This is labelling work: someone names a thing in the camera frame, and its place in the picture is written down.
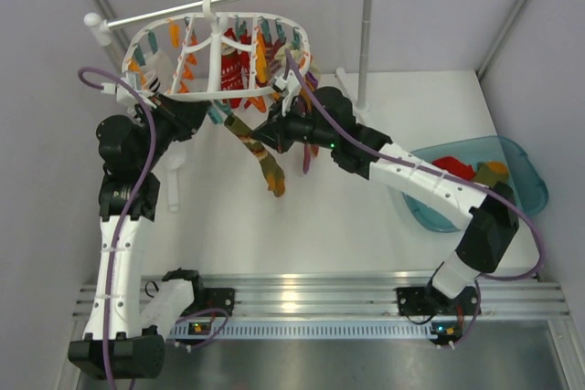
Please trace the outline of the olive orange striped sock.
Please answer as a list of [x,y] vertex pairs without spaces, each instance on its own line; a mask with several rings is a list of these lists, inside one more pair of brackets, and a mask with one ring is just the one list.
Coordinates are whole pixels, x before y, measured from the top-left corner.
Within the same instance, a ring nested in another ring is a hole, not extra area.
[[268,190],[275,197],[283,196],[285,194],[284,171],[265,146],[251,137],[252,129],[236,115],[229,115],[224,121],[224,126],[239,139],[259,162]]

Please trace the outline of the white oval clip hanger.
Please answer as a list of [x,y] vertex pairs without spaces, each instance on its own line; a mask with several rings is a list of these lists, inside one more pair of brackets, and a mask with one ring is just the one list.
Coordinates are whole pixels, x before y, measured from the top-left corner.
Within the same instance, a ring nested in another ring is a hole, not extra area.
[[[263,56],[264,34],[261,24],[269,20],[277,25],[285,25],[292,30],[293,41],[300,49],[304,51],[306,64],[300,68],[297,63],[299,75],[304,76],[308,69],[309,57],[311,54],[308,36],[305,30],[296,22],[278,15],[251,13],[251,12],[222,12],[217,13],[212,9],[212,5],[219,0],[202,0],[199,5],[202,7],[200,12],[195,12],[191,6],[183,9],[175,8],[169,11],[159,11],[144,17],[149,22],[139,32],[135,34],[130,42],[129,48],[122,59],[122,73],[130,73],[132,77],[139,80],[135,83],[137,90],[150,93],[150,90],[143,89],[143,79],[140,66],[145,65],[145,60],[140,51],[140,41],[143,38],[149,38],[152,31],[156,28],[168,24],[174,26],[178,20],[187,21],[185,36],[182,41],[177,37],[172,38],[172,44],[180,49],[177,62],[174,64],[175,74],[173,83],[168,92],[162,93],[172,100],[194,102],[194,101],[212,101],[212,100],[229,100],[234,98],[255,99],[263,96],[272,95],[275,92],[270,81],[268,61]],[[233,27],[237,37],[240,37],[244,31],[248,31],[251,36],[251,43],[248,45],[224,37],[228,28]],[[243,90],[221,90],[221,47],[225,43],[242,52],[250,53],[249,77],[244,78]],[[187,61],[197,52],[208,48],[208,78],[207,89],[205,91],[190,91],[184,81],[187,79]]]

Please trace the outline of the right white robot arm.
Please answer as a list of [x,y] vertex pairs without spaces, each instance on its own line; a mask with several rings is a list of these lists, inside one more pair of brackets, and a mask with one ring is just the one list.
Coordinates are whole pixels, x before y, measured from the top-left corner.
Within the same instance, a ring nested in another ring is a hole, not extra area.
[[327,148],[344,171],[398,190],[447,218],[463,235],[425,285],[413,312],[430,317],[455,312],[468,285],[496,271],[519,229],[513,190],[504,183],[476,186],[410,154],[358,122],[351,100],[335,87],[317,89],[308,111],[301,101],[295,98],[289,110],[273,104],[252,138],[278,153],[296,142]]

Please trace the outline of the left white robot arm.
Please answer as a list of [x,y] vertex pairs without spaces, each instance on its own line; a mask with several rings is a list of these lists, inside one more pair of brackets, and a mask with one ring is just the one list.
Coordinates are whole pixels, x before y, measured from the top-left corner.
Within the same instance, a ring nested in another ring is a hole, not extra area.
[[153,168],[174,142],[191,139],[208,102],[181,102],[156,93],[137,119],[113,115],[96,137],[104,176],[99,192],[101,259],[93,307],[68,358],[85,374],[114,384],[155,379],[165,339],[182,316],[204,309],[207,294],[192,269],[167,272],[152,301],[140,305],[146,244],[154,229],[160,182]]

